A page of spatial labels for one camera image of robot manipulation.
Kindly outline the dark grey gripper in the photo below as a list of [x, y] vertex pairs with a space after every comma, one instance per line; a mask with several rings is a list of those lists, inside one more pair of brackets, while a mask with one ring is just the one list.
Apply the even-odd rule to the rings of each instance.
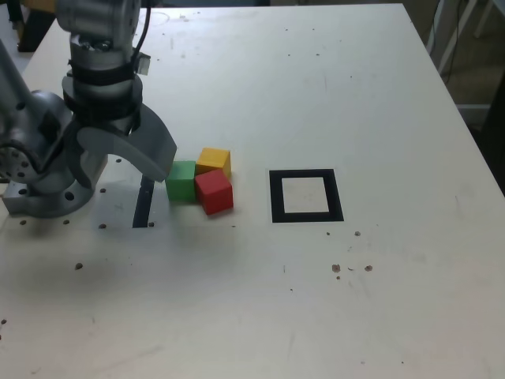
[[177, 145], [161, 118], [144, 104], [76, 105], [73, 120], [65, 129], [65, 160], [84, 188], [95, 188], [107, 164], [104, 155], [120, 156], [144, 176], [161, 182], [172, 168], [176, 151]]

